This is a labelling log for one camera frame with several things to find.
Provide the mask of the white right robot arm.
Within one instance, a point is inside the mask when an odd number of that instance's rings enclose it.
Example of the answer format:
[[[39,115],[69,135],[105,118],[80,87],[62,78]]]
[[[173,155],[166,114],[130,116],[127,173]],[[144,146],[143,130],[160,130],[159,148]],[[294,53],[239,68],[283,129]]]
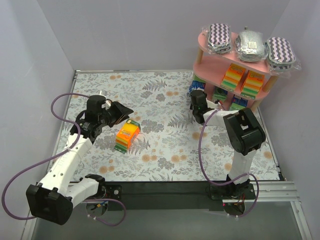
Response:
[[[205,179],[210,183],[209,193],[214,200],[241,198],[249,195],[256,197],[253,185],[250,183],[253,158],[266,134],[250,108],[240,110],[224,110],[218,101],[207,100],[207,94],[202,90],[190,92],[190,110],[197,123],[202,125],[198,143],[198,158],[200,169]],[[214,183],[205,173],[202,160],[202,138],[207,126],[220,127],[226,130],[229,142],[234,150],[231,169],[222,183]]]

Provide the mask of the green blue sponge pack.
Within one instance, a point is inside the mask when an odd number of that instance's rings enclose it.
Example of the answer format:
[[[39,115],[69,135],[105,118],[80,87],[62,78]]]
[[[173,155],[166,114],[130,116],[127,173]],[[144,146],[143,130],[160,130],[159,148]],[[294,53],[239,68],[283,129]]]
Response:
[[[248,100],[247,99],[244,99],[242,97],[234,95],[232,100],[231,100],[231,105],[230,105],[229,110],[230,111],[241,110],[243,108],[246,108],[247,106],[248,106]]]
[[[206,83],[202,81],[193,80],[191,85],[189,86],[188,93],[190,94],[194,90],[205,90]]]
[[[221,102],[224,103],[225,100],[228,97],[228,92],[225,89],[222,89],[220,87],[215,87],[213,94],[212,94],[212,101],[213,102]]]

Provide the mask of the orange boxed sponge pack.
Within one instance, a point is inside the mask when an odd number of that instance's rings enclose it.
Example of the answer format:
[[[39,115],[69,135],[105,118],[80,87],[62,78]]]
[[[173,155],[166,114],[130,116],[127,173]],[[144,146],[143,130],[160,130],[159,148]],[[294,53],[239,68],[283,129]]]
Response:
[[[244,97],[255,99],[260,92],[265,76],[249,70],[241,87],[240,94]]]
[[[223,76],[220,86],[224,89],[234,91],[240,83],[245,72],[246,69],[244,67],[231,63]]]
[[[140,131],[141,126],[138,122],[130,118],[127,119],[115,137],[114,149],[123,154],[126,153],[130,149],[136,137],[139,135]]]

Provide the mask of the purple wavy sponge pack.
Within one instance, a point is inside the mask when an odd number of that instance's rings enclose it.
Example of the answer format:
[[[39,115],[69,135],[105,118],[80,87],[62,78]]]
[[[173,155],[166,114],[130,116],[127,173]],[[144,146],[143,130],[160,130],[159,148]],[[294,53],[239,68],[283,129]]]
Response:
[[[270,37],[265,45],[268,50],[266,62],[273,75],[288,75],[301,70],[301,63],[287,39]]]
[[[226,23],[213,23],[202,28],[205,48],[210,54],[227,54],[232,50],[230,26]]]

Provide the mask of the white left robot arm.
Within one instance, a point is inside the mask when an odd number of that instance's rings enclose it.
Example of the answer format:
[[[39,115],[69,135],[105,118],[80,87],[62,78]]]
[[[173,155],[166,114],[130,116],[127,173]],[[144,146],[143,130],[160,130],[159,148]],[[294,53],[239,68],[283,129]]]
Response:
[[[76,116],[70,129],[63,152],[39,183],[31,184],[26,190],[32,216],[64,225],[77,205],[106,195],[105,178],[97,174],[88,174],[73,186],[69,184],[103,128],[120,124],[133,112],[104,95],[88,97],[85,110]]]

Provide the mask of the silver scrubber sponge pack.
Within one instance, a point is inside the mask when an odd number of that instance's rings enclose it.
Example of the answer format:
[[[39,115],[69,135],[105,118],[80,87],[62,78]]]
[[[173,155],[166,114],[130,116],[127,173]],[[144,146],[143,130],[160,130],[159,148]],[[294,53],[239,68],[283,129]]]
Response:
[[[256,63],[266,58],[267,50],[263,34],[245,27],[234,41],[238,58],[247,63]]]

